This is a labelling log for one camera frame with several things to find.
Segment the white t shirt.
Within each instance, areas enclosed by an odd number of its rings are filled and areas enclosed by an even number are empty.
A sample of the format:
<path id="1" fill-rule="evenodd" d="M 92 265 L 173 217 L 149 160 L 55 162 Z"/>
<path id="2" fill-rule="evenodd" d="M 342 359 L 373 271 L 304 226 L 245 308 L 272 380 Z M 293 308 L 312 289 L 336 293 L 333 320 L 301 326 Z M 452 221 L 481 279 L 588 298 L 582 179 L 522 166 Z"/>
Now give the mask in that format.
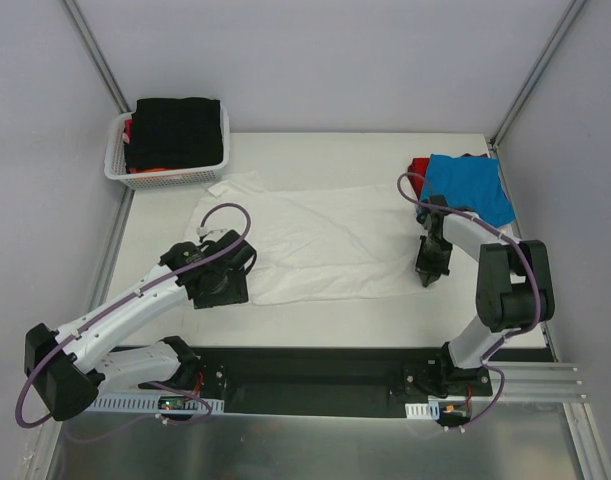
<path id="1" fill-rule="evenodd" d="M 273 191 L 256 173 L 227 175 L 203 190 L 184 237 L 245 227 L 258 254 L 248 275 L 257 306 L 428 291 L 415 271 L 423 230 L 394 185 Z"/>

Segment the blue t shirt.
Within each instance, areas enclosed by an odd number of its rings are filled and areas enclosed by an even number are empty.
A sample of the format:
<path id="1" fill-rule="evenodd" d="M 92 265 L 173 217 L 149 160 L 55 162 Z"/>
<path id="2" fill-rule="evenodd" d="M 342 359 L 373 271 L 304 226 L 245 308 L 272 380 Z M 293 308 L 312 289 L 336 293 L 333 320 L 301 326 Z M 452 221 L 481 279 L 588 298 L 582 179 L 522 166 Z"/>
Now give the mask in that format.
<path id="1" fill-rule="evenodd" d="M 443 195 L 447 205 L 468 207 L 484 221 L 499 228 L 511 224 L 515 213 L 499 176 L 499 163 L 486 155 L 460 157 L 432 154 L 412 160 L 408 171 L 410 183 L 418 199 L 426 201 L 431 195 Z"/>

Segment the red t shirt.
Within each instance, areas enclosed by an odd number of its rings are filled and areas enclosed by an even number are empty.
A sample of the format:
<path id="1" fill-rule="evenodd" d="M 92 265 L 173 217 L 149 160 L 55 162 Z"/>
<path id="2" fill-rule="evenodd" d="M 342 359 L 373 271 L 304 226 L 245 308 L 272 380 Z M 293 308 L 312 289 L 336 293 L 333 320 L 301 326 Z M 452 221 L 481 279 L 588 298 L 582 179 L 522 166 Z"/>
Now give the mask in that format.
<path id="1" fill-rule="evenodd" d="M 469 199 L 475 187 L 485 185 L 495 175 L 496 164 L 483 156 L 465 154 L 451 157 L 431 154 L 416 157 L 408 166 L 408 178 L 419 200 L 444 195 L 448 200 Z"/>

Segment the white plastic basket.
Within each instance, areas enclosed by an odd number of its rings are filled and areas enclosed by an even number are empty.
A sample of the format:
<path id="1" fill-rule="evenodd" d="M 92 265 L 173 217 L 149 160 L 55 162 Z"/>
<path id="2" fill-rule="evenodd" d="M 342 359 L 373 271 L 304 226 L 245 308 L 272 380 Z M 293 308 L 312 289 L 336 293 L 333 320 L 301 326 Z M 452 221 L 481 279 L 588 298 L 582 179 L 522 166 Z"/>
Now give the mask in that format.
<path id="1" fill-rule="evenodd" d="M 223 157 L 214 166 L 128 173 L 124 158 L 123 133 L 125 121 L 131 116 L 131 112 L 122 113 L 115 117 L 109 125 L 104 155 L 104 174 L 107 179 L 118 181 L 132 190 L 142 190 L 217 182 L 222 177 L 229 163 L 231 151 L 230 121 L 224 104 L 220 106 Z"/>

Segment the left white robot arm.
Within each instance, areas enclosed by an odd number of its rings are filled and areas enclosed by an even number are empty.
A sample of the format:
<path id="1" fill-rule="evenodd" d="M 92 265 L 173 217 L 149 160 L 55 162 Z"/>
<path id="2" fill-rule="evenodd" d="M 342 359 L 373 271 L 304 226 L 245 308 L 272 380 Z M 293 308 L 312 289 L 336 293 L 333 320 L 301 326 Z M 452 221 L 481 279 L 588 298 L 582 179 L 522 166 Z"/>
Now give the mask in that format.
<path id="1" fill-rule="evenodd" d="M 49 417 L 70 420 L 100 394 L 130 387 L 196 387 L 202 376 L 200 361 L 180 337 L 123 351 L 117 347 L 186 301 L 195 309 L 247 302 L 246 277 L 256 259 L 256 250 L 234 230 L 201 244 L 176 243 L 116 299 L 55 330 L 43 323 L 29 330 L 25 374 Z"/>

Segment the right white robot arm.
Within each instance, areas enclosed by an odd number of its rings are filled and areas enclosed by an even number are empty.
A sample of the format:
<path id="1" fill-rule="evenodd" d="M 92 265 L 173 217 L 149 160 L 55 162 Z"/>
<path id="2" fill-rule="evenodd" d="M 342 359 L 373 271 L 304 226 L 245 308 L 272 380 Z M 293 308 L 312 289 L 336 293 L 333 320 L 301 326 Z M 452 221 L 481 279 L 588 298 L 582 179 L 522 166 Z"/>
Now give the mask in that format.
<path id="1" fill-rule="evenodd" d="M 473 386 L 486 361 L 507 340 L 549 321 L 555 302 L 548 252 L 538 240 L 500 232 L 467 208 L 450 207 L 444 196 L 422 201 L 415 271 L 424 287 L 450 273 L 454 247 L 477 262 L 476 315 L 436 357 L 412 374 L 425 394 L 445 398 Z"/>

